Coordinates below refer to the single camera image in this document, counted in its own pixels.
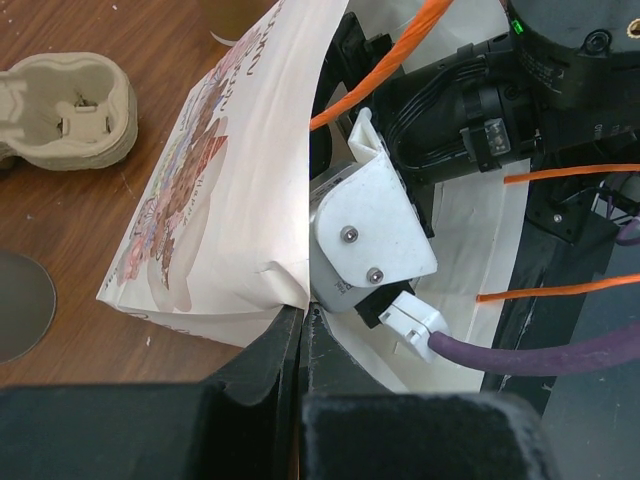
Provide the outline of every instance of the metal plate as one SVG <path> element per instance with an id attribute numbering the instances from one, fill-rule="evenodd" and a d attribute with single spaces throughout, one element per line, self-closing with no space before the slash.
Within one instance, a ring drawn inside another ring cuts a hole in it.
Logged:
<path id="1" fill-rule="evenodd" d="M 0 364 L 31 350 L 51 325 L 56 291 L 33 260 L 0 250 Z"/>

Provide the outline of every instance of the orange cable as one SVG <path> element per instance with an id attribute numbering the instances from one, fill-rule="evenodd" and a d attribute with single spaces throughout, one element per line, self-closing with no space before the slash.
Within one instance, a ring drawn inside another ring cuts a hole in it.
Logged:
<path id="1" fill-rule="evenodd" d="M 560 178 L 570 177 L 573 175 L 588 175 L 590 173 L 611 172 L 640 172 L 640 165 L 611 164 L 589 165 L 585 167 L 556 168 L 533 173 L 525 173 L 522 175 L 510 175 L 504 178 L 504 183 L 509 185 L 519 182 L 544 180 L 547 178 Z M 618 287 L 620 285 L 629 285 L 631 283 L 640 283 L 640 274 L 607 278 L 605 280 L 599 280 L 597 282 L 583 283 L 581 285 L 569 285 L 566 287 L 526 288 L 524 290 L 512 290 L 510 292 L 490 293 L 486 295 L 478 295 L 476 297 L 476 301 L 478 303 L 487 303 L 497 300 L 513 300 L 516 298 L 580 295 L 583 293 L 604 290 L 606 288 Z"/>
<path id="2" fill-rule="evenodd" d="M 522 175 L 509 175 L 504 177 L 504 183 L 506 185 L 509 185 L 512 183 L 544 180 L 547 178 L 560 178 L 571 177 L 573 175 L 588 175 L 590 173 L 613 172 L 640 172 L 640 165 L 633 163 L 622 163 L 611 165 L 588 165 L 586 167 L 554 168 L 550 170 L 541 170 L 539 172 L 524 173 Z"/>
<path id="3" fill-rule="evenodd" d="M 311 130 L 335 120 L 378 88 L 411 55 L 445 14 L 453 0 L 426 0 L 398 42 L 356 88 L 311 119 Z"/>
<path id="4" fill-rule="evenodd" d="M 631 283 L 640 283 L 640 274 L 635 273 L 633 275 L 626 275 L 623 277 L 607 278 L 597 282 L 570 285 L 568 287 L 526 288 L 524 290 L 512 290 L 510 292 L 478 295 L 476 297 L 476 301 L 478 303 L 486 303 L 496 300 L 513 300 L 515 298 L 580 295 L 582 293 L 596 292 L 598 290 L 618 287 L 620 285 L 629 285 Z"/>

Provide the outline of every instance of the wooden table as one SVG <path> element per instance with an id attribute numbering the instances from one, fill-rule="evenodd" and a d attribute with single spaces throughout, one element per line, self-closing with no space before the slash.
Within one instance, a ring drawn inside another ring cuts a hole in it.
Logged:
<path id="1" fill-rule="evenodd" d="M 187 92 L 225 50 L 195 0 L 36 3 L 0 0 L 0 69 L 36 53 L 106 55 L 133 83 L 140 134 L 128 159 L 105 170 L 20 162 L 0 172 L 0 249 L 42 263 L 58 292 L 51 329 L 0 365 L 0 386 L 202 379 L 239 349 L 128 317 L 95 296 Z"/>

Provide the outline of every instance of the white paper bag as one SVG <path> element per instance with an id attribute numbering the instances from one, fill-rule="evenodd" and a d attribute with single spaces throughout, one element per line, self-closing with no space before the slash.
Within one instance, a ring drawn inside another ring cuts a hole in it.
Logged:
<path id="1" fill-rule="evenodd" d="M 280 0 L 191 90 L 99 300 L 240 346 L 307 308 L 309 120 L 346 4 Z"/>

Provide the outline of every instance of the screw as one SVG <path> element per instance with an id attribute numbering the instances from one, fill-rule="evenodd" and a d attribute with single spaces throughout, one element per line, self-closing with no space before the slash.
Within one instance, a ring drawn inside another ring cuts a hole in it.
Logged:
<path id="1" fill-rule="evenodd" d="M 604 52 L 609 47 L 610 42 L 611 37 L 607 32 L 592 32 L 584 41 L 584 49 L 589 55 L 597 55 Z"/>
<path id="2" fill-rule="evenodd" d="M 344 227 L 340 235 L 346 243 L 355 243 L 358 240 L 359 233 L 354 227 Z"/>
<path id="3" fill-rule="evenodd" d="M 378 285 L 384 279 L 384 273 L 379 268 L 372 268 L 367 273 L 367 277 L 369 278 L 369 283 L 373 285 Z"/>

